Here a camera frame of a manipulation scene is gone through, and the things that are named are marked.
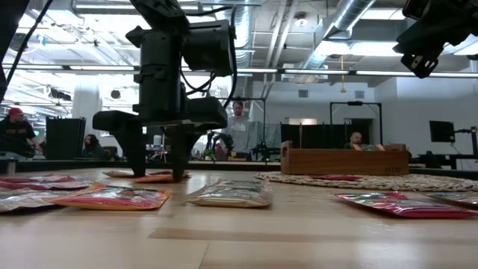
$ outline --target wooden box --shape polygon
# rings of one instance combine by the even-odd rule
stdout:
[[[394,146],[385,151],[294,149],[292,142],[286,141],[281,146],[281,172],[289,175],[408,175],[409,157],[405,148]]]

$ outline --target person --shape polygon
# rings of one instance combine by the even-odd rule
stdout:
[[[345,149],[353,149],[353,145],[360,145],[361,144],[361,133],[353,132],[350,135],[350,142],[346,143],[344,148]]]
[[[94,134],[89,134],[84,138],[84,149],[81,154],[83,158],[96,158],[102,160],[108,160],[109,156],[99,144],[98,138]]]
[[[20,108],[10,108],[8,115],[0,121],[0,134],[24,143],[30,141],[36,150],[42,151],[33,127],[24,119],[23,111]]]
[[[236,152],[236,158],[250,159],[249,153],[249,131],[250,122],[243,116],[244,104],[242,101],[236,101],[233,104],[234,116],[228,118],[228,126],[223,131],[227,135],[231,135],[233,143],[233,151]]]

